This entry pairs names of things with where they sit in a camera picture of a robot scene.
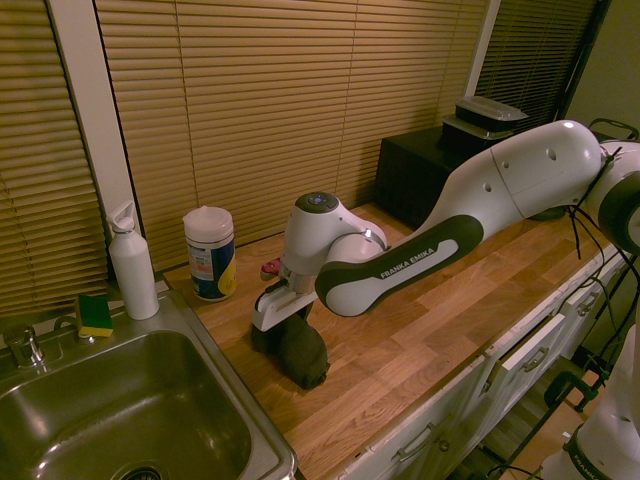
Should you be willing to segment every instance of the butcher block counter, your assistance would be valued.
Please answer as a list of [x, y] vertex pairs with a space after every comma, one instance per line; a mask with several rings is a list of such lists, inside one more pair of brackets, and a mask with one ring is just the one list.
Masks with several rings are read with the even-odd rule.
[[[374, 205], [353, 211], [378, 224], [391, 245], [411, 233]], [[268, 285], [260, 266], [280, 256], [283, 235], [237, 249], [238, 287], [223, 302], [193, 294], [188, 266], [165, 277], [284, 434], [302, 474], [321, 480], [336, 477], [372, 437], [424, 403], [593, 258], [597, 247], [581, 237], [582, 261], [568, 217], [525, 220], [360, 317], [339, 317], [316, 301], [308, 321], [327, 344], [331, 368], [311, 391], [285, 377], [277, 359], [254, 351], [249, 338], [254, 303]]]

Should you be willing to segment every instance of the drawer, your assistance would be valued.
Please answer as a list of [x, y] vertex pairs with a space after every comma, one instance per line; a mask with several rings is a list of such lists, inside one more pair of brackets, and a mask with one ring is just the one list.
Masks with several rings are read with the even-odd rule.
[[[625, 262], [620, 256], [611, 259], [598, 275], [599, 280], [608, 285], [624, 269]], [[567, 317], [567, 325], [562, 332], [561, 354], [571, 358], [576, 348], [584, 340], [585, 335], [596, 321], [595, 315], [604, 305], [605, 294], [602, 286], [595, 282], [587, 281], [587, 286], [578, 289], [571, 294], [560, 306], [560, 313]]]
[[560, 349], [556, 340], [565, 320], [561, 313], [549, 315], [498, 359], [489, 375], [487, 392], [496, 400], [498, 418], [511, 409], [558, 357]]
[[363, 449], [338, 479], [392, 478], [406, 469], [454, 417], [465, 391], [472, 386], [472, 372], [472, 367], [464, 369], [395, 428]]

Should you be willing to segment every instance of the disinfecting wipes container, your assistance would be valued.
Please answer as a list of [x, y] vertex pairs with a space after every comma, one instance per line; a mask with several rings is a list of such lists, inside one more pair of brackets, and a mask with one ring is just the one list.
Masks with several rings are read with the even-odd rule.
[[225, 299], [236, 289], [231, 214], [222, 208], [204, 206], [182, 220], [196, 295], [212, 302]]

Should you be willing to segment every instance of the cabinet handle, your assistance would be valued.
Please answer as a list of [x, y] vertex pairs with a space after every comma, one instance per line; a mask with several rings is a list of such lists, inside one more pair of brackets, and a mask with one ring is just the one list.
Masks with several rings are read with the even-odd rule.
[[549, 349], [547, 347], [540, 347], [538, 351], [533, 354], [533, 358], [522, 365], [522, 368], [525, 372], [529, 373], [531, 370], [537, 368], [542, 363], [542, 361], [547, 358], [548, 353]]
[[587, 313], [589, 313], [591, 311], [591, 307], [593, 307], [593, 304], [596, 303], [598, 296], [599, 295], [596, 292], [589, 293], [589, 298], [587, 298], [586, 301], [578, 305], [578, 308], [577, 308], [578, 315], [580, 315], [581, 317], [584, 317]]
[[427, 435], [425, 439], [420, 442], [419, 445], [416, 445], [416, 447], [413, 450], [405, 450], [404, 448], [399, 448], [398, 453], [396, 453], [396, 455], [398, 456], [398, 460], [400, 461], [400, 463], [404, 462], [405, 460], [409, 460], [411, 457], [419, 453], [424, 447], [426, 447], [427, 444], [429, 443], [429, 440], [431, 439], [431, 434], [433, 433], [433, 430], [435, 428], [436, 426], [433, 423], [429, 422], [425, 427], [425, 429], [422, 430], [418, 435], [416, 435], [414, 440], [418, 438], [420, 435], [422, 435], [424, 432], [426, 432], [427, 430], [429, 430], [429, 435]]

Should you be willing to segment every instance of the white cabinet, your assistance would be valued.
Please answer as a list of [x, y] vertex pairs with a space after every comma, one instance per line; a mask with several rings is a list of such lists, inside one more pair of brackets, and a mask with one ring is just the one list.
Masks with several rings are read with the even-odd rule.
[[395, 427], [379, 435], [338, 476], [340, 480], [383, 480], [402, 473], [432, 443], [460, 408], [459, 399], [472, 388], [478, 358]]
[[589, 262], [520, 319], [481, 357], [393, 428], [381, 433], [339, 480], [442, 480], [504, 417], [561, 354], [571, 356], [586, 334], [590, 309], [623, 265]]

